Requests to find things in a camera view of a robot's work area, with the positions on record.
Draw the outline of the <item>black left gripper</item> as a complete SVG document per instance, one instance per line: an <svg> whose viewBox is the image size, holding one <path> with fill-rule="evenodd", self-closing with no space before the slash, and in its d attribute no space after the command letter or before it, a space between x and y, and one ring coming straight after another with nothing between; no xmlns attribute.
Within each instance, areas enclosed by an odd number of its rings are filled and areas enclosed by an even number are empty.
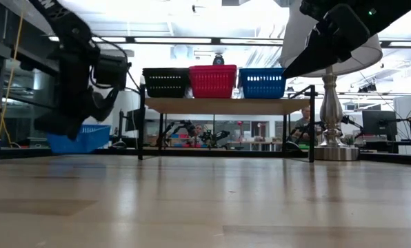
<svg viewBox="0 0 411 248"><path fill-rule="evenodd" d="M48 112L34 120L36 130L75 140L81 123L89 116L104 121L118 96L113 88L106 97L89 86L90 67L98 61L98 48L59 47L59 112Z"/></svg>

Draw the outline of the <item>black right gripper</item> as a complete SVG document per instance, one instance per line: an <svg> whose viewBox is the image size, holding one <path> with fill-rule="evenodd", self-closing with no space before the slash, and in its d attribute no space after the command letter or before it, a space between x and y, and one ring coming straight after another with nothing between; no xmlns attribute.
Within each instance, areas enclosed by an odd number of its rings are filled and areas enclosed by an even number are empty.
<svg viewBox="0 0 411 248"><path fill-rule="evenodd" d="M370 24L380 1L303 0L300 12L317 21L307 34L285 32L283 78L322 76L322 70L352 56L374 33Z"/></svg>

